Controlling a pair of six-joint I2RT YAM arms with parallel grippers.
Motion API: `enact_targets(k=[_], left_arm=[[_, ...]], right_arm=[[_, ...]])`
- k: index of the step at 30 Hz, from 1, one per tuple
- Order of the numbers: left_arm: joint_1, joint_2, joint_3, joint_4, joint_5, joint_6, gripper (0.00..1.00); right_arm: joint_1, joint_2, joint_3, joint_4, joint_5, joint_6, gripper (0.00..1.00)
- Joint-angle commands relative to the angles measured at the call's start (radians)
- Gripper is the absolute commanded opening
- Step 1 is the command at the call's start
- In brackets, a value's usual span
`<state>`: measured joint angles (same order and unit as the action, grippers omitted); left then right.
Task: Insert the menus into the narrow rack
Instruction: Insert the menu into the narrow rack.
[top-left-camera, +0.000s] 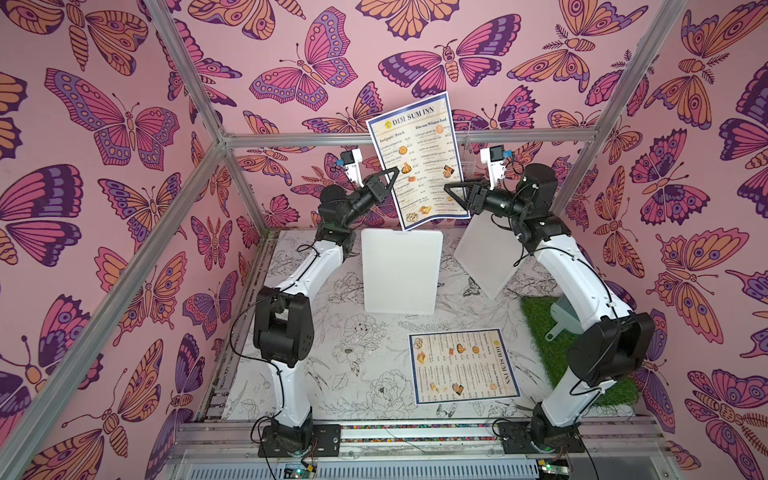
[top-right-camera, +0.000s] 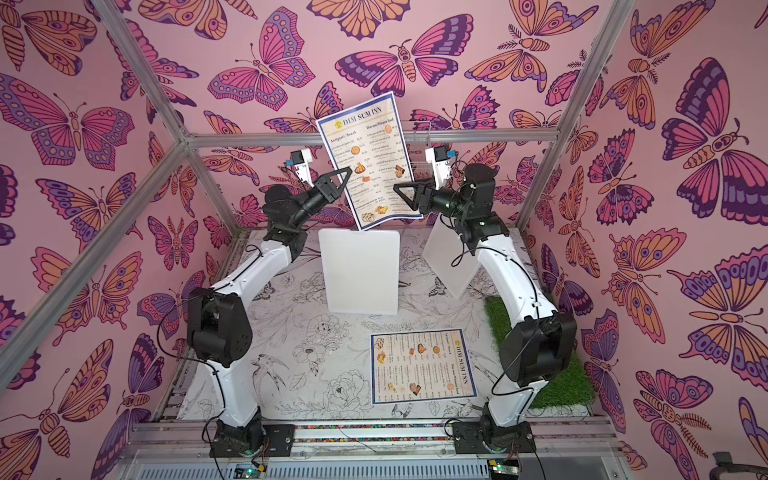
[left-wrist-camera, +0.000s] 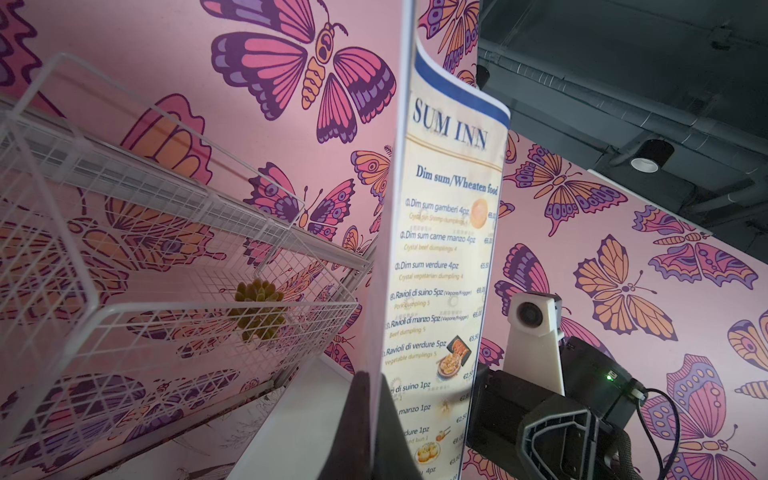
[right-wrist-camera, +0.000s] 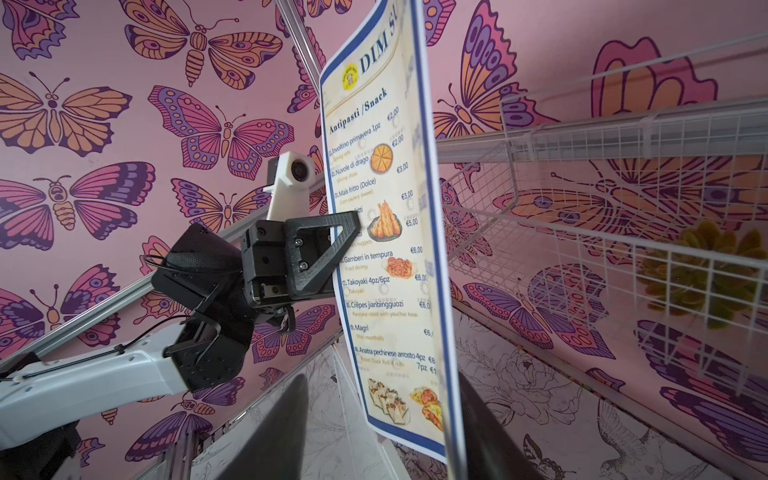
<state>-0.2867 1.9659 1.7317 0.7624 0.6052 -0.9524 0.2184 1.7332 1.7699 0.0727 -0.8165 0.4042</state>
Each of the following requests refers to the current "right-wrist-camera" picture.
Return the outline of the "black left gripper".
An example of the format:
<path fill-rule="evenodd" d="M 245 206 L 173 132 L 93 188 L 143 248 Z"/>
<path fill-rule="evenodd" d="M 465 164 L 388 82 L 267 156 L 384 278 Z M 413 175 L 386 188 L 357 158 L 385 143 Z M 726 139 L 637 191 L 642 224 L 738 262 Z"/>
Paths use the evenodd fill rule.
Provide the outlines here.
<path fill-rule="evenodd" d="M 334 296 L 333 273 L 361 231 L 356 211 L 258 220 L 241 236 L 244 297 L 255 309 Z"/>

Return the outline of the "dim sum menu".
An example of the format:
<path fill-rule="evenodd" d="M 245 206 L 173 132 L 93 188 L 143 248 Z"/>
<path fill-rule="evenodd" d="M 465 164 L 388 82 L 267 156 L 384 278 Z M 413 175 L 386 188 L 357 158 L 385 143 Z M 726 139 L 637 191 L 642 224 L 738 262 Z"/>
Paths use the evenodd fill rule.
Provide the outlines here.
<path fill-rule="evenodd" d="M 368 425 L 466 477 L 423 16 L 379 1 L 320 76 L 328 207 L 360 229 L 335 273 Z"/>

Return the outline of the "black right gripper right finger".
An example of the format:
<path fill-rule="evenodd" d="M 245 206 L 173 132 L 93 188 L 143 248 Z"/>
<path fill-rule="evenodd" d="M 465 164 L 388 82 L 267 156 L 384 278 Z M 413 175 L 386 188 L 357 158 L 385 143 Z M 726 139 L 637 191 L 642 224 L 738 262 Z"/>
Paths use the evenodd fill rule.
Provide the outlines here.
<path fill-rule="evenodd" d="M 467 378 L 458 374 L 469 479 L 535 480 L 540 475 Z"/>

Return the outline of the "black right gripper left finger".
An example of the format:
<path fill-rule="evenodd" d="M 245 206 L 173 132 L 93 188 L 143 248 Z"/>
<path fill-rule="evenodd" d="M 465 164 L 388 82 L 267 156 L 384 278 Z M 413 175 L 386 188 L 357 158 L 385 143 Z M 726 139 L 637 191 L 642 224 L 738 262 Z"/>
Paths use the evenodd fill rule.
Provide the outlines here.
<path fill-rule="evenodd" d="M 218 479 L 300 479 L 309 386 L 296 376 Z"/>

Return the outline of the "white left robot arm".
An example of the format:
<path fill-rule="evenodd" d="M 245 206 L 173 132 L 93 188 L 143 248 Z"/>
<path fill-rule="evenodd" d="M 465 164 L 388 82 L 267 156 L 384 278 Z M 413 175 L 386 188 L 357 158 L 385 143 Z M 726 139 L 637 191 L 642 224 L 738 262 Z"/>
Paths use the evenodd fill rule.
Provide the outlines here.
<path fill-rule="evenodd" d="M 175 411 L 146 430 L 126 458 L 155 458 L 212 430 L 210 408 L 231 406 L 247 358 L 305 355 L 336 309 L 331 276 L 360 233 L 353 211 L 260 220 L 239 246 L 200 224 L 164 254 L 147 255 L 155 291 L 182 310 L 137 338 L 57 362 L 23 356 L 1 373 L 1 475 L 52 479 L 100 444 L 78 422 L 119 406 L 177 394 Z"/>

